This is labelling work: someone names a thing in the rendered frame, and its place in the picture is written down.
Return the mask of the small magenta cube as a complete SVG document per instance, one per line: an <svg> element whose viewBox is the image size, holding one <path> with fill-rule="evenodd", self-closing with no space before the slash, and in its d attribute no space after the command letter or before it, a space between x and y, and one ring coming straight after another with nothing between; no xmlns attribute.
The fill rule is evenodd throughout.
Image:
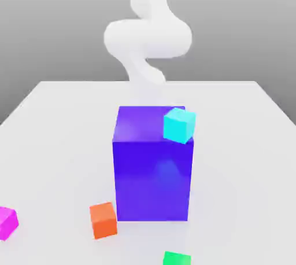
<svg viewBox="0 0 296 265"><path fill-rule="evenodd" d="M0 207L0 240L6 241L19 226L17 213L14 209Z"/></svg>

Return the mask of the large purple box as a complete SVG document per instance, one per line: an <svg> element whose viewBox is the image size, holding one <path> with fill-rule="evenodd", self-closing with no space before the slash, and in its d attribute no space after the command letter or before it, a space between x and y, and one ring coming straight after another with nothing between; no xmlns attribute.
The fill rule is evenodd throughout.
<svg viewBox="0 0 296 265"><path fill-rule="evenodd" d="M112 139L119 221L186 221L194 140L163 137L172 106L120 106Z"/></svg>

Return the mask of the small cyan cube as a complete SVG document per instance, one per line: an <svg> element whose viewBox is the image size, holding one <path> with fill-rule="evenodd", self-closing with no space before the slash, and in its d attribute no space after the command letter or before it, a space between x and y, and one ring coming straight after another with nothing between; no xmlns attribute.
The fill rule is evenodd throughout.
<svg viewBox="0 0 296 265"><path fill-rule="evenodd" d="M173 108L164 116L163 137L186 144L193 136L197 114L181 108Z"/></svg>

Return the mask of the small orange cube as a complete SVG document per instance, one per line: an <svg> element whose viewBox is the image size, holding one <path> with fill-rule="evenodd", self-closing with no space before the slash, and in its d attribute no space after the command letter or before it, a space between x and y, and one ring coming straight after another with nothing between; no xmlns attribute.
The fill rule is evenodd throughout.
<svg viewBox="0 0 296 265"><path fill-rule="evenodd" d="M92 205L90 216L96 240L117 234L117 218L111 202Z"/></svg>

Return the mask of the small green cube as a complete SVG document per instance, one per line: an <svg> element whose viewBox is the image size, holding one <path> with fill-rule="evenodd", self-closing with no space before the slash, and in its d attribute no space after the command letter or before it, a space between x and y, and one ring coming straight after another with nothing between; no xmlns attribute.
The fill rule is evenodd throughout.
<svg viewBox="0 0 296 265"><path fill-rule="evenodd" d="M191 256L165 251L162 265L191 265Z"/></svg>

